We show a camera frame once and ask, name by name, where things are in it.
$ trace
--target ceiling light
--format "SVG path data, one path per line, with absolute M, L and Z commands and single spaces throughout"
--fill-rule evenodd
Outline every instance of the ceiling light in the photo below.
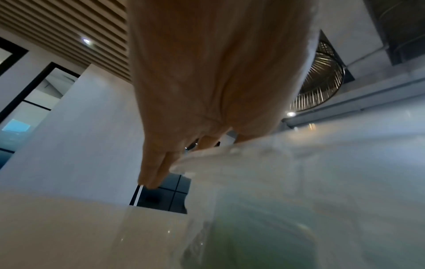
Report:
M 83 38 L 84 43 L 86 43 L 87 45 L 91 45 L 92 41 L 90 39 L 87 38 Z

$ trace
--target clear plastic bag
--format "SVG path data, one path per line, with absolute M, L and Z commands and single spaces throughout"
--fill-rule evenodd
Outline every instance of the clear plastic bag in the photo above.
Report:
M 173 268 L 425 268 L 424 125 L 387 118 L 179 160 L 173 172 L 192 178 L 190 225 Z M 359 131 L 367 121 L 377 126 Z

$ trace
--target plastic container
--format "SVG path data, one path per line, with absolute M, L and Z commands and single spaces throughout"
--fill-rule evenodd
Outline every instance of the plastic container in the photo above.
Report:
M 422 107 L 188 154 L 173 268 L 425 268 Z

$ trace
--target human hand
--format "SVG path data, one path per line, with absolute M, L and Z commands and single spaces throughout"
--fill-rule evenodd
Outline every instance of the human hand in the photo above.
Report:
M 145 132 L 138 183 L 157 188 L 184 148 L 264 136 L 317 47 L 317 0 L 130 0 L 129 58 Z

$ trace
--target slatted wood ceiling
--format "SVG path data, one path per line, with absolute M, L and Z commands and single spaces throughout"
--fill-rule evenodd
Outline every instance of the slatted wood ceiling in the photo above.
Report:
M 0 27 L 81 67 L 130 81 L 126 0 L 0 0 Z M 92 40 L 89 47 L 82 37 Z

